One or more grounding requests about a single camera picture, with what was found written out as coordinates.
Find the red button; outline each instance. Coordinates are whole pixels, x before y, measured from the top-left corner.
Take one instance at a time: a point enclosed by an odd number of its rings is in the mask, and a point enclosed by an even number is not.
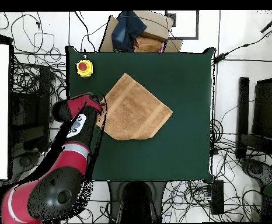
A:
[[[85,71],[86,68],[87,68],[86,63],[81,62],[81,63],[79,64],[79,69],[80,69],[81,71]]]

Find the emergency stop button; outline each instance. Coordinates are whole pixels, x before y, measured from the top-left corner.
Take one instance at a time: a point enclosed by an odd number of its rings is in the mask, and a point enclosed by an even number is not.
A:
[[[93,65],[89,60],[80,60],[76,64],[77,73],[81,77],[90,77],[93,74]]]
[[[79,69],[80,69],[81,71],[85,71],[85,70],[87,69],[86,63],[81,62],[81,63],[79,64]]]

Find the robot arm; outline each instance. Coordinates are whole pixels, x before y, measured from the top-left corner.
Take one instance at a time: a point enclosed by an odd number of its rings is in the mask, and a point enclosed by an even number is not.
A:
[[[12,187],[4,195],[2,223],[41,223],[69,212],[88,169],[93,130],[101,113],[98,98],[91,93],[53,105],[55,120],[68,123],[74,118],[76,121],[49,171],[37,180]]]

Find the yellow button base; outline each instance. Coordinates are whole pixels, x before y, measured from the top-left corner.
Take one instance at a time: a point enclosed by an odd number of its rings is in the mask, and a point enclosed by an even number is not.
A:
[[[79,69],[79,64],[81,64],[81,63],[85,63],[86,64],[86,70],[81,71]],[[93,74],[93,66],[92,66],[92,63],[89,60],[80,60],[76,64],[76,67],[77,67],[77,73],[81,77],[90,77]]]

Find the cardboard box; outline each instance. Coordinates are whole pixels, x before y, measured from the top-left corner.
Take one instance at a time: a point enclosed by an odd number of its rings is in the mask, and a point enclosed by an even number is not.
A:
[[[169,30],[173,25],[171,18],[147,10],[134,10],[134,13],[147,26],[141,37],[166,42],[169,37]]]
[[[173,20],[171,18],[147,10],[135,10],[134,12],[138,17],[144,18],[141,20],[147,26],[145,31],[141,34],[142,37],[155,39],[160,42],[167,42],[169,36],[168,29],[170,30],[173,24]],[[99,52],[113,52],[111,35],[118,23],[119,21],[116,18],[114,18],[113,16],[109,17],[105,34],[99,48]],[[164,52],[177,53],[176,48],[180,49],[181,45],[182,40],[168,40]]]
[[[117,26],[119,21],[115,19],[113,16],[109,16],[108,24],[105,30],[105,34],[102,40],[102,43],[99,48],[99,52],[113,52],[113,44],[112,44],[112,32]]]
[[[164,53],[178,53],[182,46],[183,40],[168,40]]]

